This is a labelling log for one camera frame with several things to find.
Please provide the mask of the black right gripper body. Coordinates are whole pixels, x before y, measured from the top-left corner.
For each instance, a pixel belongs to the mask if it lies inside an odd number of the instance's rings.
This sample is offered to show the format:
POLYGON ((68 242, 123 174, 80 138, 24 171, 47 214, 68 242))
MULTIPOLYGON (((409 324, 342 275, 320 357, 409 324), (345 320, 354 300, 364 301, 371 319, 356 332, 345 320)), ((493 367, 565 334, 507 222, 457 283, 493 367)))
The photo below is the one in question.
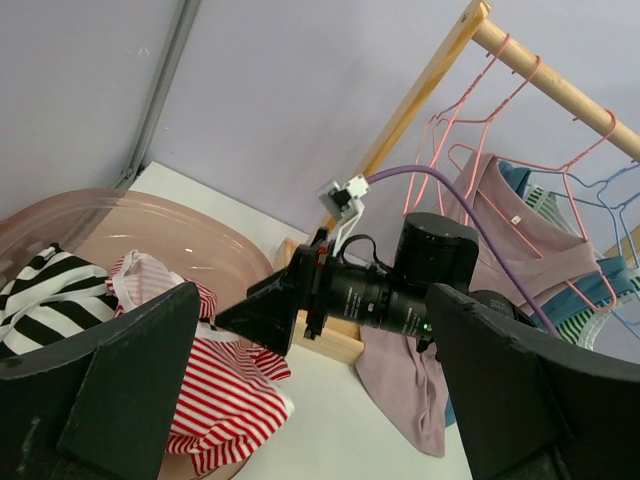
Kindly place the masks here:
POLYGON ((310 244, 296 249, 292 285, 299 307, 308 312, 305 336, 320 336, 327 319, 335 317, 413 337, 419 345, 429 344, 426 262, 400 244, 392 266, 381 262, 376 250, 372 251, 372 263, 357 265, 345 258, 345 250, 359 240, 372 238, 353 235, 337 247, 328 230, 320 228, 310 244))

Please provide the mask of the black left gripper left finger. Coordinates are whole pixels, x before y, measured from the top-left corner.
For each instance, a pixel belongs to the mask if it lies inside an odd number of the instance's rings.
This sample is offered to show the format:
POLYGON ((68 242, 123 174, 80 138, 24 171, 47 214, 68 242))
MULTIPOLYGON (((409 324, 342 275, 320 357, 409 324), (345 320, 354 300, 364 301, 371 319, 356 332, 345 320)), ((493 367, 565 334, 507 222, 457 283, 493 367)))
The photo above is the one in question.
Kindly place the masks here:
POLYGON ((155 479, 199 318, 183 283, 1 362, 4 479, 155 479))

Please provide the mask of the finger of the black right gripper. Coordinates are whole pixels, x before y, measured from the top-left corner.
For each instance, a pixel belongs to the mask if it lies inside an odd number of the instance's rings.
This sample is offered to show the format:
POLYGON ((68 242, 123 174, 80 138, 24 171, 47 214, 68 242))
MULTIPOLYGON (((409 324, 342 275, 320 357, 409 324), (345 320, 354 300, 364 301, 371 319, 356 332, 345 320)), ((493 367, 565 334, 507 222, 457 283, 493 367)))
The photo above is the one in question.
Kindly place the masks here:
POLYGON ((299 309, 296 282, 285 267, 249 287, 244 300, 216 315, 215 324, 277 355, 286 356, 299 309))

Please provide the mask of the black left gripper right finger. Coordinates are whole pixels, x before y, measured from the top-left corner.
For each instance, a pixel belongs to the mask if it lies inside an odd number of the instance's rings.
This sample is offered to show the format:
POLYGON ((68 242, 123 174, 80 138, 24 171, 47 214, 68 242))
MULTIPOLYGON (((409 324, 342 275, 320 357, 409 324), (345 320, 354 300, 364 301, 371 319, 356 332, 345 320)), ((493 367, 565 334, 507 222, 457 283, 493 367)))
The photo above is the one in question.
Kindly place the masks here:
POLYGON ((475 479, 636 479, 639 367, 446 285, 426 306, 475 479))

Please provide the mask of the red white striped tank top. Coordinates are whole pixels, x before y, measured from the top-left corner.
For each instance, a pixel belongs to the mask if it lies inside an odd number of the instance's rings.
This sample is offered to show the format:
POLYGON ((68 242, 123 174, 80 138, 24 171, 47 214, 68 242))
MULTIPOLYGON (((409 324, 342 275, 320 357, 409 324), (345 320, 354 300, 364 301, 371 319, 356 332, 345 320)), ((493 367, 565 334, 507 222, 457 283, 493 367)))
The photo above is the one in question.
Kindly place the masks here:
POLYGON ((107 286, 118 300, 118 315, 184 282, 194 283, 201 298, 161 479, 233 478, 294 412, 278 384, 291 375, 286 360, 214 322, 216 314, 244 297, 262 271, 233 264, 222 254, 210 266, 174 272, 138 250, 111 268, 107 286))

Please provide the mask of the black white striped tank top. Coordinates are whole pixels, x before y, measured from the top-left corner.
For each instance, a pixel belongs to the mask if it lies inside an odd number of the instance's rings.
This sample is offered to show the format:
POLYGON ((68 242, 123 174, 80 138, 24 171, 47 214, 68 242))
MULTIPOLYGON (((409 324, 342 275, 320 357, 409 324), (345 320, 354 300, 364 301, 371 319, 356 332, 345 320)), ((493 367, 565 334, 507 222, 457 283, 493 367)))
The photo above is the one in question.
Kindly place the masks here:
POLYGON ((52 244, 1 289, 1 357, 23 355, 112 320, 107 272, 52 244))

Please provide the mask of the dusty pink tank top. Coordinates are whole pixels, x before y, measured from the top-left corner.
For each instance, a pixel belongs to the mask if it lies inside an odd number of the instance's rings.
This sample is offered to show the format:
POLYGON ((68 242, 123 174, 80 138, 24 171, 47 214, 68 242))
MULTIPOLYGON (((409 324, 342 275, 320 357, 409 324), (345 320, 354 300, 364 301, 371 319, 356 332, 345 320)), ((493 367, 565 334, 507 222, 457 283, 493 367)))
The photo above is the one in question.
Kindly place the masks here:
MULTIPOLYGON (((467 194, 498 253, 538 304, 566 282, 597 270, 591 243, 526 205, 493 155, 471 156, 454 185, 467 194)), ((444 456, 449 394, 436 346, 418 352, 415 339, 369 327, 361 328, 360 336, 364 351, 356 371, 374 403, 417 450, 444 456)))

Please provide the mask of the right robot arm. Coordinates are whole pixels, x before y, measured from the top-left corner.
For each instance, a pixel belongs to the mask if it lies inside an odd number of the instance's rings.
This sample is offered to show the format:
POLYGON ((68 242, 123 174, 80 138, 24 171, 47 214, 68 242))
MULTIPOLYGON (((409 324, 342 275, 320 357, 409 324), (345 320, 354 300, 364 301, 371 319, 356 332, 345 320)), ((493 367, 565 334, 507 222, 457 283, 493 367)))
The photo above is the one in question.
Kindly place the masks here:
POLYGON ((366 266, 348 262, 353 235, 338 244, 326 229, 297 247, 289 264, 249 287, 244 300, 215 317, 217 327, 273 353, 288 353, 299 311, 307 313, 304 336, 322 334, 328 318, 414 337, 424 350, 432 341, 425 296, 433 284, 469 291, 479 254, 477 232, 433 213, 404 219, 395 260, 366 266))

